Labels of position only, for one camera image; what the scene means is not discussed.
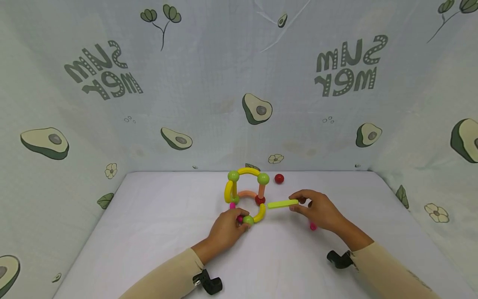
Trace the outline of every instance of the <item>beige sleeve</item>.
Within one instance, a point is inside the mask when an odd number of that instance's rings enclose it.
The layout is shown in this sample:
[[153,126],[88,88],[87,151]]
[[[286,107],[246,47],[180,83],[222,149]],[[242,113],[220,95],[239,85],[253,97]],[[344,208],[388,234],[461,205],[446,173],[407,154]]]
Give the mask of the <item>beige sleeve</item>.
[[141,278],[119,299],[179,299],[194,288],[193,277],[203,263],[191,248],[178,254]]
[[353,252],[350,257],[362,277],[383,299],[440,299],[377,243]]

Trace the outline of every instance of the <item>green ball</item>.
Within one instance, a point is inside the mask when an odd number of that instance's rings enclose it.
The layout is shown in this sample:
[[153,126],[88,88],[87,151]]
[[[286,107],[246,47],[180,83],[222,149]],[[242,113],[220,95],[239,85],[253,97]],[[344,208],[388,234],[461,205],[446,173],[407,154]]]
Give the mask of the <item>green ball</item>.
[[267,185],[269,183],[269,176],[266,173],[260,173],[257,176],[257,182],[261,185]]
[[242,218],[242,223],[249,223],[250,225],[254,225],[254,218],[252,216],[244,216]]
[[233,182],[239,181],[239,172],[237,172],[236,170],[229,171],[228,179]]
[[239,196],[231,197],[231,202],[234,202],[235,204],[238,204],[239,203]]

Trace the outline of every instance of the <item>red ball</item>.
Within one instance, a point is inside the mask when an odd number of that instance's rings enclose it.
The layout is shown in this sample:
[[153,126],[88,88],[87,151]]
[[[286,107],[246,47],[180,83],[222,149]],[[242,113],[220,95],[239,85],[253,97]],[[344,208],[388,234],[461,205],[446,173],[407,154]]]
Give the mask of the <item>red ball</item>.
[[257,206],[260,206],[261,203],[266,203],[266,198],[263,197],[263,198],[260,199],[258,195],[256,195],[256,198],[254,198],[254,200],[256,201]]
[[281,174],[277,174],[275,175],[274,177],[274,181],[277,183],[277,184],[282,184],[284,182],[284,176],[281,175]]

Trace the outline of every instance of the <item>black clip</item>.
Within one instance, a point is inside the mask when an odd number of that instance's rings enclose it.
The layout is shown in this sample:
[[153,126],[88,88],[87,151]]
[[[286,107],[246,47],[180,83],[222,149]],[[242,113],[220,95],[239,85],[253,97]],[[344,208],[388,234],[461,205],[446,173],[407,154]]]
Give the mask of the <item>black clip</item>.
[[342,256],[339,256],[337,252],[332,250],[327,254],[327,259],[329,262],[333,263],[337,269],[345,269],[354,263],[350,258],[350,250],[345,252]]
[[195,285],[200,283],[209,295],[214,295],[222,291],[221,279],[219,277],[211,279],[206,269],[193,277],[193,283]]

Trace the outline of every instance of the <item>magnetic ball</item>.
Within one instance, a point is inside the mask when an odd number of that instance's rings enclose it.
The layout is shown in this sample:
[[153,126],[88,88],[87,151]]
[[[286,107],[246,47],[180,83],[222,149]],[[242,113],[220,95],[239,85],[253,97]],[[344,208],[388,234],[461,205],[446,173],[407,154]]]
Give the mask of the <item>magnetic ball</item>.
[[282,184],[284,182],[284,176],[279,173],[275,175],[274,181],[276,182],[276,184]]
[[256,205],[259,207],[262,203],[266,202],[266,198],[263,197],[260,199],[259,196],[256,195],[256,198],[254,198],[254,201],[256,202]]
[[267,185],[269,183],[269,176],[266,173],[260,173],[257,176],[257,182],[261,185]]
[[232,197],[231,196],[231,203],[235,203],[235,204],[238,204],[239,203],[239,196],[236,196],[236,197]]
[[239,181],[239,172],[237,172],[236,170],[229,171],[228,179],[233,182]]
[[250,225],[253,225],[254,224],[254,218],[252,216],[244,216],[244,218],[242,218],[242,223],[249,223]]

